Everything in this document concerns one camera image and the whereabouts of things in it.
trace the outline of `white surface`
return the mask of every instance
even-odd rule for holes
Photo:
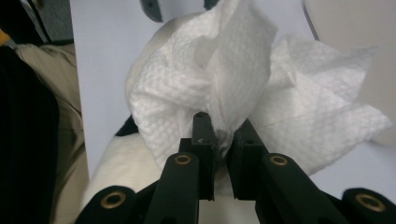
[[[313,39],[305,20],[303,0],[257,2],[278,26],[277,37],[295,32]],[[124,95],[128,71],[163,24],[147,18],[136,0],[71,0],[70,5],[85,144],[92,176],[112,136],[130,114]],[[198,0],[189,3],[167,0],[163,4],[163,15],[170,14],[169,11],[175,13],[174,17],[203,11],[202,5],[203,1]]]
[[[320,41],[343,52],[379,46],[358,101],[396,123],[396,1],[306,0],[306,8]],[[396,126],[375,140],[396,147],[395,136]]]
[[[198,3],[198,6],[203,4],[199,0],[189,2]],[[136,0],[71,0],[70,3],[88,164],[92,176],[110,139],[130,114],[124,96],[126,75],[162,24],[149,20]],[[296,32],[313,39],[305,20],[303,0],[260,0],[258,3],[278,26],[277,37]],[[394,148],[364,145],[317,173],[313,179],[321,189],[337,197],[344,189],[360,186],[377,190],[396,202],[395,157]],[[225,209],[228,208],[220,206],[220,213],[214,215],[216,210],[209,208],[212,212],[208,215],[215,216],[211,220],[216,220],[212,223],[232,223],[222,216]]]
[[[306,0],[320,41],[343,52],[378,45],[381,49],[362,85],[360,102],[396,120],[396,1]],[[311,176],[320,189],[340,198],[344,189],[364,187],[396,203],[396,130],[364,144],[334,165]]]

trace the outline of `metal component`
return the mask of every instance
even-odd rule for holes
[[[376,197],[371,196],[369,194],[360,193],[355,197],[356,201],[358,201],[362,206],[367,209],[373,210],[375,212],[384,212],[387,210],[387,207],[379,201]]]
[[[138,220],[136,194],[125,187],[111,186],[93,196],[79,214],[76,224],[136,223],[131,220]]]
[[[179,155],[175,157],[175,163],[179,165],[186,165],[191,162],[191,157],[187,155]]]
[[[122,205],[125,202],[125,199],[126,199],[125,193],[116,190],[103,197],[101,201],[101,205],[106,209],[112,209]]]
[[[297,163],[285,155],[263,156],[262,183],[262,191],[268,190],[285,223],[348,223]]]
[[[247,119],[233,136],[227,166],[233,196],[239,200],[256,200],[259,193],[262,155],[268,153],[264,143]]]
[[[215,142],[210,117],[196,114],[192,138],[180,139],[159,181],[137,194],[101,190],[76,223],[197,223],[199,199],[213,199]],[[227,165],[234,196],[256,201],[260,223],[396,223],[395,204],[376,192],[349,189],[340,201],[320,191],[293,159],[268,153],[248,120],[234,134]]]
[[[179,165],[177,158],[190,158]],[[198,223],[199,161],[191,153],[177,153],[168,158],[145,219],[145,224]]]
[[[342,205],[353,223],[396,223],[395,204],[372,190],[348,189]]]
[[[280,165],[280,166],[284,166],[288,164],[288,160],[286,160],[284,157],[282,156],[272,156],[270,158],[271,163],[275,164],[275,165]]]
[[[216,136],[208,114],[197,113],[192,121],[191,148],[187,151],[199,158],[200,162],[200,199],[213,200],[215,186]]]

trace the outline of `white paper towel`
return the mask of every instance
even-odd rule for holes
[[[390,125],[378,110],[353,103],[375,49],[341,55],[291,35],[271,53],[275,34],[253,1],[220,1],[147,48],[126,90],[160,166],[180,138],[191,137],[199,111],[212,118],[220,156],[250,118],[270,151],[291,156],[309,174]]]

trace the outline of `paper towel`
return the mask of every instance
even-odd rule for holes
[[[309,174],[390,125],[378,110],[353,103],[374,48],[341,55],[290,35],[272,52],[275,34],[253,1],[220,1],[143,53],[126,94],[160,166],[180,138],[191,137],[199,111],[212,118],[220,159],[250,118],[270,151],[291,156]]]

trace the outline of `screw hole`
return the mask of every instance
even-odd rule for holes
[[[122,191],[114,191],[102,198],[101,205],[106,209],[111,209],[122,205],[125,202],[126,195]]]
[[[286,160],[284,157],[281,157],[281,156],[272,156],[272,157],[270,158],[270,161],[271,161],[273,164],[275,164],[275,165],[281,165],[281,166],[283,166],[283,165],[288,164],[288,160]]]
[[[365,194],[365,193],[360,193],[355,196],[356,201],[360,203],[363,207],[370,209],[375,212],[384,212],[387,210],[387,207],[379,201],[376,197]]]
[[[191,157],[187,155],[180,155],[175,157],[175,163],[179,165],[186,165],[191,162]]]

